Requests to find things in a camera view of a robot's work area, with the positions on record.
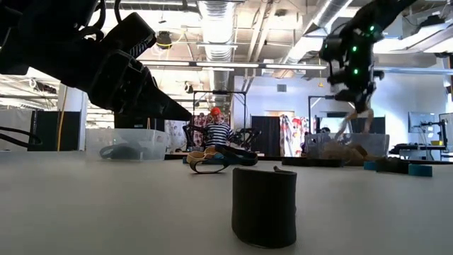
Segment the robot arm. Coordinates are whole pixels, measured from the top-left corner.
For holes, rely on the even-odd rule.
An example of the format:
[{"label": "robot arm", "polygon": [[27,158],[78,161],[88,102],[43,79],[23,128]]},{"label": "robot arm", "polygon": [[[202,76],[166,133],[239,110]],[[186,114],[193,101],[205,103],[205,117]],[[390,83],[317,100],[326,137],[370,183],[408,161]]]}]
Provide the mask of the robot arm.
[{"label": "robot arm", "polygon": [[[156,33],[137,13],[121,19],[119,3],[115,0],[118,25],[104,35],[105,0],[1,0],[0,74],[24,75],[34,67],[85,91],[101,108],[190,120],[137,61],[156,43]],[[100,18],[89,26],[94,11]]]},{"label": "robot arm", "polygon": [[[400,12],[415,1],[374,0],[363,6],[339,34],[326,37],[319,56],[330,65],[327,80],[331,86],[344,84],[348,88],[338,93],[335,100],[356,104],[358,113],[366,108],[375,90],[374,78],[384,78],[383,72],[374,72],[373,44],[383,38],[382,31]],[[333,72],[333,61],[340,64],[337,72]]]}]

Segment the white wall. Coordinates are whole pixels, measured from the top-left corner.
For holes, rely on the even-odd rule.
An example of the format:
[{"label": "white wall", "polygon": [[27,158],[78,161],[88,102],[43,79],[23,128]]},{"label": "white wall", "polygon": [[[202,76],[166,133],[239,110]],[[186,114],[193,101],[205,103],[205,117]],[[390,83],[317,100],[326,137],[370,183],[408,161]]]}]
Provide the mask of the white wall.
[{"label": "white wall", "polygon": [[[443,86],[443,76],[386,74],[377,81],[377,91],[372,98],[372,108],[376,117],[386,117],[386,132],[390,135],[390,145],[405,142],[422,142],[419,134],[408,134],[408,112],[420,111],[435,113],[447,112],[447,95]],[[247,126],[250,115],[265,115],[266,111],[295,111],[297,116],[308,116],[308,96],[330,94],[330,85],[322,80],[324,87],[318,87],[320,79],[277,80],[271,77],[256,77],[247,94]],[[243,78],[235,77],[236,90],[242,87]],[[286,84],[287,92],[278,93],[277,84]],[[312,116],[323,115],[323,111],[351,111],[343,102],[321,100],[312,108]],[[235,99],[235,128],[243,126],[243,106]]]}]

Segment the blue block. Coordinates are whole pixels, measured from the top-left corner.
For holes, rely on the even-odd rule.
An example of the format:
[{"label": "blue block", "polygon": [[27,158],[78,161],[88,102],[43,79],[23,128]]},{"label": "blue block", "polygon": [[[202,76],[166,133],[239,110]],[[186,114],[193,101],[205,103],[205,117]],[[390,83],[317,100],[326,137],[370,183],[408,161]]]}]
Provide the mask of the blue block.
[{"label": "blue block", "polygon": [[409,175],[411,176],[422,176],[432,177],[432,166],[423,166],[417,164],[409,165]]},{"label": "blue block", "polygon": [[363,163],[363,169],[365,170],[371,170],[371,171],[376,171],[376,162],[374,161],[366,161]]}]

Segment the red cap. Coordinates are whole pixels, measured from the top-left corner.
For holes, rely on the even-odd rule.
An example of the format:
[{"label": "red cap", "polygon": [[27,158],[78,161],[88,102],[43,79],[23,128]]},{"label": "red cap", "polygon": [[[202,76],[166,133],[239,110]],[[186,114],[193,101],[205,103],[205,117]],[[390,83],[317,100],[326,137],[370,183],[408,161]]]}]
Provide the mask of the red cap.
[{"label": "red cap", "polygon": [[213,109],[211,109],[211,115],[219,115],[221,112],[220,112],[220,109],[218,109],[218,107],[214,107]]}]

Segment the ceiling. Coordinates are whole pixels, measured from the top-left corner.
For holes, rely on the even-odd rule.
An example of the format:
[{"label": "ceiling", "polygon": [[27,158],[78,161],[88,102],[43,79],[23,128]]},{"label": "ceiling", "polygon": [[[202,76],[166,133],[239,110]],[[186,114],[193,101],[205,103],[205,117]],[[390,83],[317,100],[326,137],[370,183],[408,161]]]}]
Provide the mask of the ceiling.
[{"label": "ceiling", "polygon": [[[354,0],[351,7],[360,7],[368,3],[367,0]],[[248,0],[236,7],[235,17],[235,36],[234,43],[237,48],[234,50],[234,61],[243,62],[247,59],[250,44],[253,35],[253,21],[258,15],[263,0]],[[280,0],[275,1],[277,4],[278,16],[265,16],[264,23],[269,25],[269,31],[265,37],[265,44],[260,52],[255,50],[253,56],[257,55],[258,61],[276,60],[287,55],[292,46],[300,39],[303,33],[303,20],[305,16],[310,16],[316,10],[317,0]],[[405,11],[409,13],[419,13],[428,9],[445,6],[445,1],[417,1],[411,8]],[[136,11],[157,33],[159,31],[169,31],[173,45],[170,50],[161,50],[156,45],[148,49],[139,60],[206,60],[205,49],[200,43],[203,41],[202,23],[198,13],[183,13],[176,11],[150,11],[146,7],[134,10],[128,9],[124,5],[121,15],[124,18],[129,13]],[[94,13],[91,24],[98,19],[98,13]],[[108,33],[116,25],[113,10],[107,10],[107,18],[103,28]],[[435,63],[433,54],[404,54],[404,55],[377,55],[380,65],[395,67],[429,67]],[[314,64],[318,64],[317,59],[313,59]],[[192,109],[193,95],[186,93],[187,86],[193,86],[195,90],[210,90],[209,71],[198,69],[193,70],[174,70],[171,68],[157,69],[150,67],[152,75],[156,78],[159,88],[170,95],[170,97],[179,100],[180,104],[188,109]],[[243,75],[243,70],[235,70],[235,75]],[[327,76],[327,71],[321,73],[321,76]],[[319,77],[319,71],[307,71],[306,77]],[[58,81],[52,77],[45,76],[35,70],[31,70],[28,76],[0,76],[0,94],[17,95],[17,96],[46,96],[48,99],[10,99],[0,98],[2,104],[9,104],[13,107],[21,107],[23,103],[29,103],[32,106],[39,106],[44,109],[55,109],[57,96],[55,93],[42,92],[33,88],[34,80],[54,87],[57,91],[59,88]],[[207,111],[210,101],[209,95],[202,98],[197,112]],[[90,106],[90,125],[109,126],[112,125],[112,115],[95,106]]]}]

